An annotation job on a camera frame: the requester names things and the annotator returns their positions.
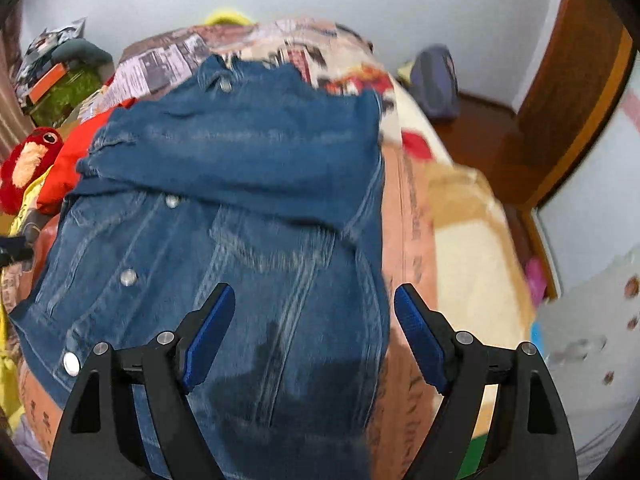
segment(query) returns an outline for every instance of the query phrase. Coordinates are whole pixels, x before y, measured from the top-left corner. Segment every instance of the red stuffed toy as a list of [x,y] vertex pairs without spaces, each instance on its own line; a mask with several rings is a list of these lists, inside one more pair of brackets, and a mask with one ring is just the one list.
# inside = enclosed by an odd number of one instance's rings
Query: red stuffed toy
[[20,211],[24,190],[53,165],[62,144],[55,129],[43,127],[14,148],[0,167],[0,205],[5,213]]

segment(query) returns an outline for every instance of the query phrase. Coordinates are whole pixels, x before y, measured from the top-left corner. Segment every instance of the denim jacket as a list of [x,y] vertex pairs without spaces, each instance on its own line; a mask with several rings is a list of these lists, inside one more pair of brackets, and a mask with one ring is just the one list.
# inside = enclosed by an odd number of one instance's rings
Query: denim jacket
[[159,101],[115,110],[78,163],[45,272],[12,313],[53,399],[63,406],[73,386],[69,354],[82,364],[99,341],[145,344],[227,282],[236,314],[188,396],[224,474],[368,478],[389,329],[380,109],[374,92],[331,96],[290,64],[212,56]]

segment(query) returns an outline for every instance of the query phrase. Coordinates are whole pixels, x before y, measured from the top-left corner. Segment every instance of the gray backpack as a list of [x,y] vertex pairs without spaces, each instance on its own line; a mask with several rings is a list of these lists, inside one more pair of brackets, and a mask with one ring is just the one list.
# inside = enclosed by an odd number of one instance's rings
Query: gray backpack
[[429,119],[455,119],[460,115],[456,70],[445,45],[432,45],[418,55],[409,92]]

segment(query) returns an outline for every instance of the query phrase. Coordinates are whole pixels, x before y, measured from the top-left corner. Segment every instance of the blue rubber pad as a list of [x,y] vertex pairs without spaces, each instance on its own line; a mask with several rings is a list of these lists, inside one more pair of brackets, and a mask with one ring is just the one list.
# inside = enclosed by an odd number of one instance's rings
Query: blue rubber pad
[[227,285],[186,351],[182,384],[187,392],[207,378],[235,311],[236,294]]
[[394,310],[424,381],[435,386],[438,392],[443,394],[449,384],[444,373],[444,352],[422,318],[414,300],[402,286],[399,286],[394,294]]

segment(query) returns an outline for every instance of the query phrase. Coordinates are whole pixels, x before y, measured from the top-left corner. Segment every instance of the jacket button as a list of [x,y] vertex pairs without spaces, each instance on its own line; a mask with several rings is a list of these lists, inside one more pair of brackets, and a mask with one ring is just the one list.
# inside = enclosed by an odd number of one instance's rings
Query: jacket button
[[220,80],[220,89],[223,92],[229,93],[233,90],[233,87],[231,86],[231,83],[229,82],[229,79],[221,79]]
[[137,279],[138,275],[133,269],[126,269],[120,273],[120,283],[122,283],[124,286],[133,285]]
[[76,377],[80,373],[80,361],[75,354],[67,352],[62,358],[62,364],[65,367],[66,373],[72,377]]
[[164,203],[169,209],[174,209],[178,207],[178,204],[180,203],[180,197],[175,195],[167,195],[164,199]]

